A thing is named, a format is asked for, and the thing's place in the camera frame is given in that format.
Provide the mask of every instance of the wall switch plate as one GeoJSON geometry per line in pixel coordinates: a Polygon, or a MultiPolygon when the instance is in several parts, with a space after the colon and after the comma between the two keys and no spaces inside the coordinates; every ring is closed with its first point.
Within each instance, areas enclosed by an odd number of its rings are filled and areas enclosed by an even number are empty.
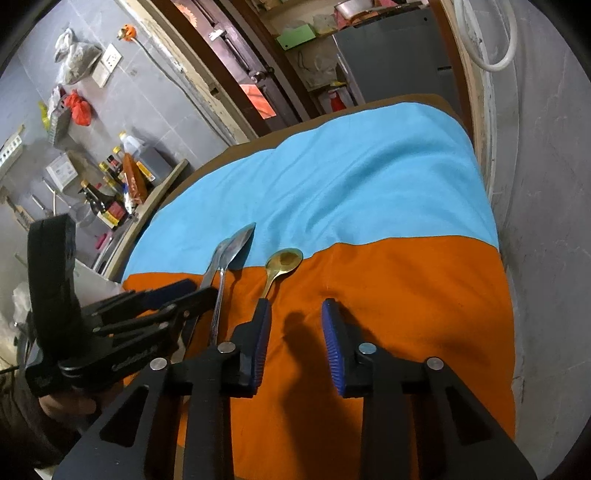
{"type": "Polygon", "coordinates": [[[113,73],[121,58],[121,53],[117,51],[112,43],[109,44],[105,53],[103,53],[103,56],[96,64],[95,71],[92,72],[92,79],[100,88],[103,88],[107,84],[107,80],[109,80],[111,73],[113,73]]]}
{"type": "Polygon", "coordinates": [[[121,58],[121,53],[119,53],[115,46],[112,43],[110,43],[107,49],[105,50],[105,53],[103,53],[101,62],[105,65],[105,67],[107,67],[107,70],[109,70],[110,73],[113,73],[113,70],[115,70],[115,67],[117,66],[121,58]]]}

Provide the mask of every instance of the light blue fabric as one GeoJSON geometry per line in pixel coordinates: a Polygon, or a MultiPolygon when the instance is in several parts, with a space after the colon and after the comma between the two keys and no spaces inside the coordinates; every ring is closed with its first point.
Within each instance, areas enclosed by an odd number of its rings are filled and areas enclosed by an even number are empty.
{"type": "Polygon", "coordinates": [[[216,245],[256,222],[246,266],[337,242],[461,235],[498,248],[472,145],[450,116],[419,103],[346,115],[195,182],[156,214],[125,277],[205,272],[216,245]]]}

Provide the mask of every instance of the sleeve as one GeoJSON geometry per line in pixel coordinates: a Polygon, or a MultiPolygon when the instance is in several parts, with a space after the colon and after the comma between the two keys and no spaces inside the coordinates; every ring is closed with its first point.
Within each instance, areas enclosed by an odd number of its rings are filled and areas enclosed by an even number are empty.
{"type": "Polygon", "coordinates": [[[78,434],[47,417],[24,375],[0,376],[0,449],[24,465],[58,464],[78,434]]]}

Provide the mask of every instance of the screw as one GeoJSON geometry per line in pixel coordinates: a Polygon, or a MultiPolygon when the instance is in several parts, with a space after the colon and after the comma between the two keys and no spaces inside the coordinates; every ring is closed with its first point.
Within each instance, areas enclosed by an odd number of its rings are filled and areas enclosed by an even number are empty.
{"type": "Polygon", "coordinates": [[[431,358],[429,358],[427,360],[427,366],[431,370],[441,370],[444,365],[445,364],[443,363],[443,360],[441,360],[440,358],[438,358],[436,356],[432,356],[431,358]]]}
{"type": "Polygon", "coordinates": [[[217,351],[220,353],[232,353],[236,350],[236,345],[232,342],[222,342],[217,346],[217,351]]]}
{"type": "Polygon", "coordinates": [[[162,358],[161,356],[155,358],[150,362],[150,368],[152,370],[162,370],[164,367],[166,367],[166,365],[168,365],[168,362],[165,358],[162,358]]]}
{"type": "Polygon", "coordinates": [[[378,348],[373,343],[369,342],[360,343],[358,349],[364,355],[371,355],[378,350],[378,348]]]}

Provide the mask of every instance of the gold spoon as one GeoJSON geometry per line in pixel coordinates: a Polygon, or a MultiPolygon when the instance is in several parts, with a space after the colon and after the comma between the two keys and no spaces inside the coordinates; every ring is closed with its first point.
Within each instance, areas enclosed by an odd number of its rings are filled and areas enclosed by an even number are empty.
{"type": "Polygon", "coordinates": [[[297,248],[286,248],[272,254],[265,265],[267,285],[265,285],[261,298],[267,298],[269,289],[277,277],[294,271],[300,266],[303,259],[304,254],[297,248]]]}

